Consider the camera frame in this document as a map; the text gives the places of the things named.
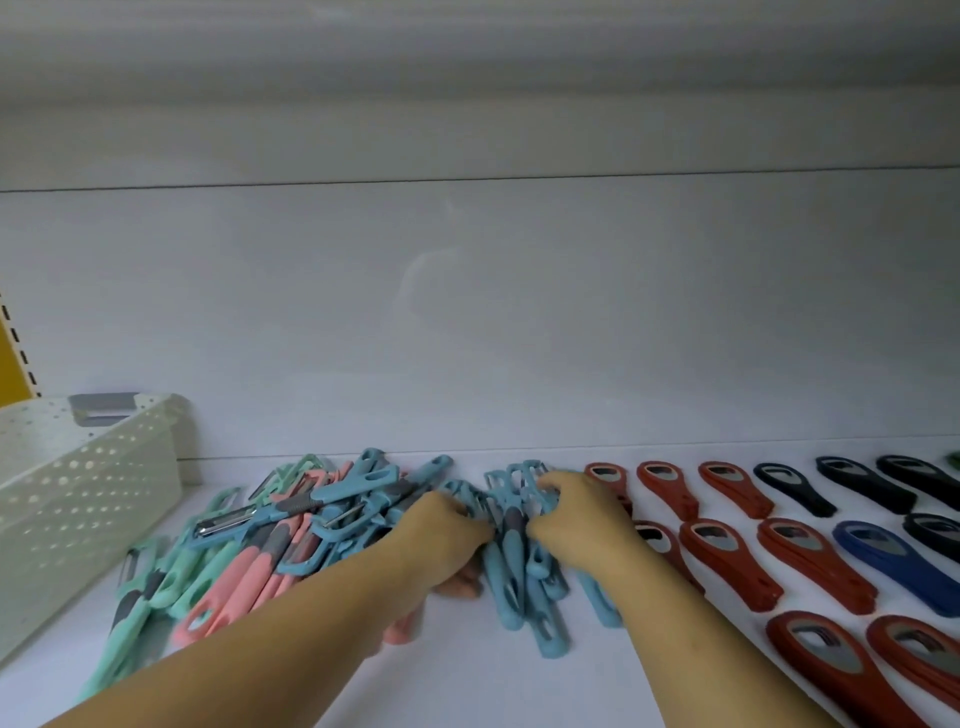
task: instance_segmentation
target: hand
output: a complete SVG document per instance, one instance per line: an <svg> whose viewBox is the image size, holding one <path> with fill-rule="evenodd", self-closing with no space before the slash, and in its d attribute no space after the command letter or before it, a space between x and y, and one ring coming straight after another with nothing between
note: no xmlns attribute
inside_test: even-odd
<svg viewBox="0 0 960 728"><path fill-rule="evenodd" d="M462 578L472 582L473 593L478 594L479 569L469 562L477 548L493 538L493 526L467 518L465 513L466 508L455 498L436 491L427 493L410 506L383 541L396 542L426 589L444 585L438 589L442 594L466 595L456 584Z"/></svg>
<svg viewBox="0 0 960 728"><path fill-rule="evenodd" d="M560 504L532 519L527 534L564 565L600 578L598 573L611 560L643 543L613 493L589 475L551 471L537 486L560 491Z"/></svg>

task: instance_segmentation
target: white shelf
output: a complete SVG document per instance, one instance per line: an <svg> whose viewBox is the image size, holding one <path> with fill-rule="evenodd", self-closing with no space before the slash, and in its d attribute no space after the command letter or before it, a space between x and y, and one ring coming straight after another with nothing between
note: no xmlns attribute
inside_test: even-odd
<svg viewBox="0 0 960 728"><path fill-rule="evenodd" d="M582 468L593 460L608 460L632 471L638 462L655 458L681 466L691 491L701 501L702 515L734 526L746 539L758 562L786 590L775 612L768 615L750 613L718 576L684 553L691 571L707 588L710 600L751 640L774 655L763 637L763 625L774 614L791 609L823 614L857 637L862 637L867 624L881 614L914 617L954 636L957 627L955 620L937 617L900 585L856 562L838 548L838 552L880 590L875 615L855 617L848 614L826 593L763 550L756 542L757 522L749 521L732 503L703 483L696 475L696 466L708 459L721 459L749 470L757 462L779 460L805 473L814 487L839 506L840 511L831 519L814 519L793 500L761 485L764 493L777 504L775 515L810 523L825 534L835 523L848 519L874 522L902 534L901 517L823 479L813 468L813 458L822 454L843 454L869 464L881 454L897 452L942 463L944 454L958 448L960 437L451 454L456 460L458 474L474 483L481 482L480 475L484 470L530 457L542 457L555 467L569 468ZM391 457L401 467L406 467L419 464L425 456ZM207 474L222 478L222 483L236 482L234 477L254 483L272 466L272 462L245 459L207 463L206 466ZM177 532L186 516L203 508L214 490L212 485L207 485L194 493L161 530ZM676 531L679 525L676 517L639 485L632 473L631 494L638 518L664 523ZM946 506L923 494L916 510L956 516ZM960 579L960 565L925 546L913 545L939 569ZM549 724L557 728L582 728L594 723L660 726L656 703L626 633L603 628L580 593L576 580L569 581L573 594L562 602L560 609L571 634L573 650L561 660L541 659L529 633L511 633L500 627L488 596L475 603L454 603L431 597L419 638L404 647L386 647L369 659L334 703L322 726L421 728L424 725L456 724L465 728L485 728L518 722ZM71 705L81 683L93 670L103 646L115 606L115 584L116 573L104 577L37 635L12 663L0 669L0 704L4 706L5 728L36 728ZM783 665L778 657L774 659ZM931 728L947 728L955 724L956 713L950 708L882 662L878 663L896 691ZM840 715L805 681L800 682L835 715ZM845 718L842 720L845 725L852 726Z"/></svg>

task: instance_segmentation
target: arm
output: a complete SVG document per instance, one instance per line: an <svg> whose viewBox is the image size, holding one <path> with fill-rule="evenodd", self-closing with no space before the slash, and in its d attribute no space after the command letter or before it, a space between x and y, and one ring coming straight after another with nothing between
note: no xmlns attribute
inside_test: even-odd
<svg viewBox="0 0 960 728"><path fill-rule="evenodd" d="M601 484L554 471L560 505L528 530L587 571L623 617L667 728L833 728L837 723L636 534Z"/></svg>
<svg viewBox="0 0 960 728"><path fill-rule="evenodd" d="M464 518L461 508L440 493L425 495L382 541L95 695L47 728L314 725L377 649L383 630L433 587L477 594L474 582L456 574L492 537L492 528Z"/></svg>

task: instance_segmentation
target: black bottle opener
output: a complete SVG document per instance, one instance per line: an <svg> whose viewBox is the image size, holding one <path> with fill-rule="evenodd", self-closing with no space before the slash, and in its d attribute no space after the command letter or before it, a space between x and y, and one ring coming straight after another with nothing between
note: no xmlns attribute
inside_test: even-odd
<svg viewBox="0 0 960 728"><path fill-rule="evenodd" d="M917 494L891 483L866 465L849 457L824 455L817 458L817 471L837 485L850 488L861 496L879 503L888 511L901 516L910 512L917 503Z"/></svg>
<svg viewBox="0 0 960 728"><path fill-rule="evenodd" d="M884 455L876 459L876 468L884 475L960 510L960 481L937 466L909 455Z"/></svg>
<svg viewBox="0 0 960 728"><path fill-rule="evenodd" d="M960 523L933 513L911 513L903 519L903 530L924 546L960 564Z"/></svg>
<svg viewBox="0 0 960 728"><path fill-rule="evenodd" d="M803 473L782 463L760 463L754 475L785 496L790 496L818 519L828 519L837 507L810 485Z"/></svg>

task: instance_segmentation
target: white wall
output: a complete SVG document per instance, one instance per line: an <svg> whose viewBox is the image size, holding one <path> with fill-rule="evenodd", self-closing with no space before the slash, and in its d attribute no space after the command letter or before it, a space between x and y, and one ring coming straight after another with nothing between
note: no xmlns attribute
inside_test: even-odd
<svg viewBox="0 0 960 728"><path fill-rule="evenodd" d="M958 170L0 196L47 395L191 457L960 432Z"/></svg>

